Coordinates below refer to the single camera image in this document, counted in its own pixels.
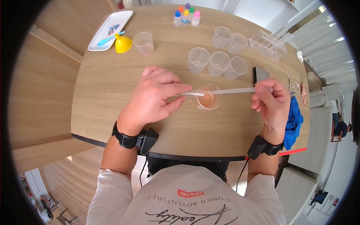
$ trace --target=plastic cup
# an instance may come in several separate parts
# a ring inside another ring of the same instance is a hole
[[[222,51],[210,56],[209,73],[215,77],[221,76],[230,66],[230,57]]]
[[[226,27],[216,27],[211,43],[215,48],[222,49],[231,39],[232,34]]]
[[[189,52],[189,70],[193,73],[201,73],[210,62],[210,54],[203,48],[194,48]]]
[[[153,36],[149,32],[141,32],[134,37],[132,43],[141,55],[147,56],[154,52]]]
[[[220,106],[221,103],[221,95],[213,95],[213,94],[206,94],[207,91],[216,91],[219,88],[215,87],[212,84],[205,84],[199,87],[198,90],[205,91],[205,96],[203,98],[195,98],[194,103],[196,108],[198,109],[206,109],[206,110],[213,110]]]
[[[230,54],[237,55],[248,45],[247,39],[239,33],[233,34],[226,49]]]
[[[231,58],[230,67],[225,71],[224,75],[227,79],[235,79],[247,72],[246,62],[238,57],[234,56]]]

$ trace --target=yellow funnel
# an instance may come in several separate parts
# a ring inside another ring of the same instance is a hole
[[[115,34],[116,42],[115,42],[115,50],[117,53],[127,52],[132,46],[132,40],[128,37],[120,36],[119,34]]]

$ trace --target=small plastic bottle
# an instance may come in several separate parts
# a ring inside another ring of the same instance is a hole
[[[193,16],[193,19],[191,21],[191,25],[193,27],[198,27],[199,26],[199,23],[200,23],[200,12],[199,11],[196,11],[194,13],[194,16]]]
[[[189,11],[189,9],[190,9],[190,4],[189,3],[186,3],[185,9],[187,9]]]
[[[190,20],[190,22],[191,22],[191,20],[193,19],[194,11],[195,11],[194,7],[191,7],[191,8],[189,9],[189,20]]]
[[[177,10],[181,13],[181,16],[183,16],[184,8],[182,6],[179,6],[179,8]]]
[[[179,12],[179,10],[177,10],[175,12],[174,25],[175,25],[175,27],[180,27],[181,26],[181,13]]]
[[[189,21],[189,11],[185,10],[184,14],[183,14],[183,19],[181,20],[183,26],[187,26],[189,25],[190,21]]]

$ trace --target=cable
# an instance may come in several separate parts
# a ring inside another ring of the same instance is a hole
[[[143,171],[144,171],[144,169],[145,169],[145,165],[146,165],[146,162],[147,162],[147,161],[148,161],[148,152],[147,152],[146,155],[145,155],[145,163],[144,163],[143,169],[141,170],[140,177],[139,177],[139,179],[140,179],[140,186],[141,186],[141,187],[143,187],[143,184],[142,184],[142,182],[141,182],[141,174],[143,174]]]
[[[241,171],[240,176],[239,176],[239,178],[238,178],[238,181],[236,182],[236,193],[238,192],[238,184],[239,184],[240,177],[241,177],[241,175],[243,174],[244,169],[245,169],[245,166],[246,166],[247,162],[249,161],[249,159],[250,159],[250,157],[248,157],[248,159],[246,160],[245,165],[244,165],[244,167],[243,167],[243,170]]]

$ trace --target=white tray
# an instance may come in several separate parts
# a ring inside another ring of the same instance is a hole
[[[115,32],[119,33],[120,31],[122,31],[123,27],[125,26],[127,21],[130,19],[132,14],[133,14],[133,11],[121,11],[121,12],[116,12],[116,13],[109,15],[108,18],[106,18],[104,23],[101,25],[101,27],[96,32],[95,36],[91,40],[89,47],[87,49],[89,51],[108,50],[113,45],[116,38],[108,41],[106,44],[104,44],[102,46],[98,46],[99,41],[113,36]],[[117,30],[113,34],[108,35],[109,28],[116,24],[120,24],[119,27],[117,28]]]

